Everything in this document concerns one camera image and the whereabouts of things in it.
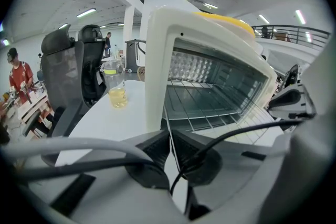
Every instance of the fluorescent light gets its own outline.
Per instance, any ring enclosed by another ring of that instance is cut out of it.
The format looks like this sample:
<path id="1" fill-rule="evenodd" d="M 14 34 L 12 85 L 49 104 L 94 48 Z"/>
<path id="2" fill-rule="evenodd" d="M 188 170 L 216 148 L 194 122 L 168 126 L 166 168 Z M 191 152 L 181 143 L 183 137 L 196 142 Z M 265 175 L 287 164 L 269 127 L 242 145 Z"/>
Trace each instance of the fluorescent light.
<path id="1" fill-rule="evenodd" d="M 309 32 L 306 32 L 307 41 L 311 43 L 311 35 Z"/>
<path id="2" fill-rule="evenodd" d="M 269 25 L 269 21 L 266 20 L 266 18 L 265 18 L 263 15 L 260 14 L 259 17 L 260 17 L 261 19 L 263 19 L 263 20 L 265 21 L 266 24 Z"/>
<path id="3" fill-rule="evenodd" d="M 5 45 L 5 46 L 8 46 L 9 45 L 9 41 L 7 39 L 3 39 L 2 43 Z"/>
<path id="4" fill-rule="evenodd" d="M 66 27 L 68 24 L 63 24 L 59 29 Z"/>
<path id="5" fill-rule="evenodd" d="M 210 4 L 208 4 L 208 3 L 204 3 L 203 4 L 204 6 L 206 6 L 207 8 L 218 8 L 218 7 L 216 7 L 216 6 L 214 6 L 214 5 L 210 5 Z"/>
<path id="6" fill-rule="evenodd" d="M 306 21 L 305 21 L 303 15 L 302 15 L 301 11 L 298 9 L 298 10 L 296 10 L 295 12 L 296 12 L 296 14 L 297 14 L 298 17 L 299 17 L 300 22 L 304 25 L 304 24 L 306 23 Z"/>
<path id="7" fill-rule="evenodd" d="M 96 11 L 95 8 L 91 8 L 91 9 L 87 10 L 86 12 L 83 12 L 83 13 L 77 15 L 76 17 L 77 17 L 77 18 L 80 18 L 80 17 L 83 17 L 83 16 L 85 16 L 85 15 L 87 15 L 87 14 L 89 14 L 89 13 L 95 12 L 95 11 Z"/>

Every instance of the column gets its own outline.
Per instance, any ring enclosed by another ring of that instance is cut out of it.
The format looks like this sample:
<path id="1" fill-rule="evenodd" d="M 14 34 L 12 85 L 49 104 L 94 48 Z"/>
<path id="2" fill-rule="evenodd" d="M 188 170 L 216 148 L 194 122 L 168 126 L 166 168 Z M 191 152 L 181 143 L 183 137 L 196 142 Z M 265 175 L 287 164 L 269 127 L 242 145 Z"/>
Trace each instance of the column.
<path id="1" fill-rule="evenodd" d="M 134 18 L 134 6 L 128 6 L 125 10 L 124 30 L 123 30 L 123 46 L 122 46 L 122 50 L 123 50 L 124 56 L 125 56 L 125 66 L 127 66 L 127 63 L 126 63 L 126 60 L 127 60 L 126 43 L 125 42 L 132 39 L 133 18 Z"/>

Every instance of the office chair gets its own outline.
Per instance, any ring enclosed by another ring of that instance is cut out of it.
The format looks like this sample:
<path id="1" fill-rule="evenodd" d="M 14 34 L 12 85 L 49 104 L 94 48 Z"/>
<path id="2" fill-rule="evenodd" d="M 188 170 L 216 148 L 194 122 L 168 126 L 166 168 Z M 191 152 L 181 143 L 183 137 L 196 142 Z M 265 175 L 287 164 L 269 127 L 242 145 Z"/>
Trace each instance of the office chair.
<path id="1" fill-rule="evenodd" d="M 46 88 L 46 84 L 44 82 L 44 76 L 43 76 L 42 70 L 38 70 L 36 72 L 36 76 L 37 76 L 38 81 L 41 83 L 43 89 L 45 89 Z"/>
<path id="2" fill-rule="evenodd" d="M 102 97 L 106 90 L 104 78 L 99 72 L 106 41 L 102 37 L 98 25 L 84 26 L 78 33 L 78 41 L 84 43 L 83 97 L 87 104 L 92 106 Z M 101 77 L 101 84 L 98 83 L 97 74 Z"/>
<path id="3" fill-rule="evenodd" d="M 72 41 L 70 25 L 48 34 L 42 41 L 41 59 L 48 98 L 55 115 L 47 138 L 69 136 L 82 116 L 89 110 L 82 94 L 82 68 L 84 43 Z M 28 134 L 38 120 L 40 111 L 30 118 L 23 135 Z M 54 166 L 58 154 L 42 156 L 42 160 Z"/>

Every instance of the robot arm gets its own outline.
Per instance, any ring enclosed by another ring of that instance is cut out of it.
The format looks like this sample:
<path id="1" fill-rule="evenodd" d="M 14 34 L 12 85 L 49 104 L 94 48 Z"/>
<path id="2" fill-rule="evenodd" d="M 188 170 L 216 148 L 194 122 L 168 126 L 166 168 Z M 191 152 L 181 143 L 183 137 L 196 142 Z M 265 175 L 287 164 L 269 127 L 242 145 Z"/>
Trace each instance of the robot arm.
<path id="1" fill-rule="evenodd" d="M 310 119 L 316 114 L 314 104 L 302 83 L 290 85 L 274 96 L 269 102 L 268 113 L 285 120 Z"/>

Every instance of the power cord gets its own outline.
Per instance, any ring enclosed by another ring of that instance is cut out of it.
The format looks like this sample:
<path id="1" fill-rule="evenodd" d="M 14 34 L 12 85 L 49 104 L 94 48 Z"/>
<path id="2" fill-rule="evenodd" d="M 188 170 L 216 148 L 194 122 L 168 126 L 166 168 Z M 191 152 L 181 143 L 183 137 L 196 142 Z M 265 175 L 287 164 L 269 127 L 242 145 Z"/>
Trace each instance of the power cord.
<path id="1" fill-rule="evenodd" d="M 225 134 L 217 137 L 216 139 L 213 139 L 211 142 L 209 142 L 203 148 L 201 148 L 198 152 L 196 152 L 193 156 L 191 156 L 189 158 L 189 160 L 186 162 L 186 164 L 181 168 L 179 174 L 177 175 L 177 177 L 175 178 L 175 180 L 172 184 L 172 187 L 170 189 L 170 194 L 173 195 L 174 188 L 175 188 L 177 182 L 180 180 L 180 178 L 182 177 L 182 175 L 184 173 L 188 172 L 188 168 L 190 166 L 194 165 L 195 163 L 199 162 L 200 158 L 204 157 L 206 152 L 209 151 L 215 145 L 217 145 L 219 142 L 221 142 L 225 139 L 228 139 L 229 137 L 235 136 L 237 134 L 241 134 L 241 133 L 256 131 L 256 130 L 260 130 L 260 129 L 264 129 L 264 128 L 275 127 L 275 126 L 298 125 L 302 122 L 303 122 L 302 120 L 287 120 L 287 121 L 263 123 L 263 124 L 258 124 L 258 125 L 254 125 L 254 126 L 241 128 L 241 129 L 236 129 L 236 130 L 230 131 L 228 133 L 225 133 Z"/>
<path id="2" fill-rule="evenodd" d="M 29 182 L 29 181 L 37 181 L 62 176 L 81 174 L 113 167 L 144 166 L 144 165 L 151 166 L 158 172 L 164 174 L 164 171 L 161 169 L 161 167 L 159 167 L 156 163 L 152 161 L 141 158 L 117 158 L 117 159 L 105 159 L 102 161 L 85 162 L 85 163 L 74 163 L 71 165 L 65 165 L 59 167 L 24 169 L 15 172 L 15 177 L 22 182 Z"/>

